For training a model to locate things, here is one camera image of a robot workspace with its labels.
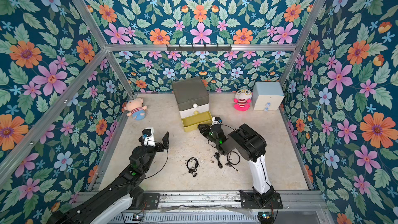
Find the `black wired earphones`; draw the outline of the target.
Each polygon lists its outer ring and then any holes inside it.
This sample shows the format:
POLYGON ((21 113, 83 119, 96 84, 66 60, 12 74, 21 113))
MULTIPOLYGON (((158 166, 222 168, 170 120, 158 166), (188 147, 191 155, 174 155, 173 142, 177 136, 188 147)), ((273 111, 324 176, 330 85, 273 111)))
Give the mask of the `black wired earphones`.
POLYGON ((214 155, 210 158, 210 162, 216 163, 218 165, 218 168, 220 168, 220 169, 223 168, 223 164, 221 163, 219 152, 214 153, 214 155))
POLYGON ((235 166, 240 163, 240 155, 236 151, 231 151, 228 154, 226 154, 226 160, 227 160, 227 162, 225 163, 225 165, 227 167, 233 168, 236 172, 239 173, 239 170, 235 166), (237 159, 238 159, 237 162, 234 162, 232 155, 237 156, 237 159))
POLYGON ((185 165, 188 169, 188 173, 191 174, 193 177, 196 177, 197 174, 197 169, 199 167, 199 162, 197 158, 191 157, 188 160, 185 161, 185 165))

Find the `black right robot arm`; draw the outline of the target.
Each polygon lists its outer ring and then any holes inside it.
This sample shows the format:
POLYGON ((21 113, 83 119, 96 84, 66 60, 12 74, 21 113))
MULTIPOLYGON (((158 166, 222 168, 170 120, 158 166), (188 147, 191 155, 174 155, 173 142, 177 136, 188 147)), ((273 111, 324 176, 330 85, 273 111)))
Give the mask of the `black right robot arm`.
POLYGON ((269 180, 265 165, 266 141, 247 124, 241 125, 228 135, 224 134, 221 124, 200 124, 198 130, 214 143, 220 155, 228 155, 237 150, 248 164, 253 180, 254 200, 259 206, 265 206, 276 192, 269 180))

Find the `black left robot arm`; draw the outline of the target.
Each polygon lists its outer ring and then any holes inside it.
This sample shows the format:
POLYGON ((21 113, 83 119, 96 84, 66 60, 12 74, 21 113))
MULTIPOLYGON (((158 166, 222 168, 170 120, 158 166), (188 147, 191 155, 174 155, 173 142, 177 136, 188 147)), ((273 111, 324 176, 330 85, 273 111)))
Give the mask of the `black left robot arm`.
POLYGON ((140 187, 146 173, 159 152, 168 151, 169 133, 162 141, 155 141, 153 131, 145 129, 129 157, 129 164, 108 186, 86 202, 66 212, 57 211, 48 219, 49 224, 106 224, 130 207, 144 204, 144 190, 140 187))

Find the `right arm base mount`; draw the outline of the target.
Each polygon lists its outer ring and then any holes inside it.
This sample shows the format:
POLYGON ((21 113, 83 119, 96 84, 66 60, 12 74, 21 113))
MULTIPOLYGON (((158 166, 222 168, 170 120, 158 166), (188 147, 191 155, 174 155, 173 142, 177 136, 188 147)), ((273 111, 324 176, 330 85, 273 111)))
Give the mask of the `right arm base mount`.
POLYGON ((262 195, 256 191, 245 192, 240 190, 239 195, 242 208, 273 210, 284 208, 280 194, 272 189, 262 195))

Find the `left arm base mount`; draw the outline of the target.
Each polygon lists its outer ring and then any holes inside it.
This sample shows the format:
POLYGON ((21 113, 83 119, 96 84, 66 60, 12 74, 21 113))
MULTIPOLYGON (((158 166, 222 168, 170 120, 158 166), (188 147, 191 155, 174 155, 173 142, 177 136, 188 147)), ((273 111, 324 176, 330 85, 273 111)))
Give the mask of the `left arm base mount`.
POLYGON ((132 189, 127 196, 131 205, 127 210, 153 210, 157 209, 160 203, 160 194, 151 191, 144 191, 140 186, 132 189))

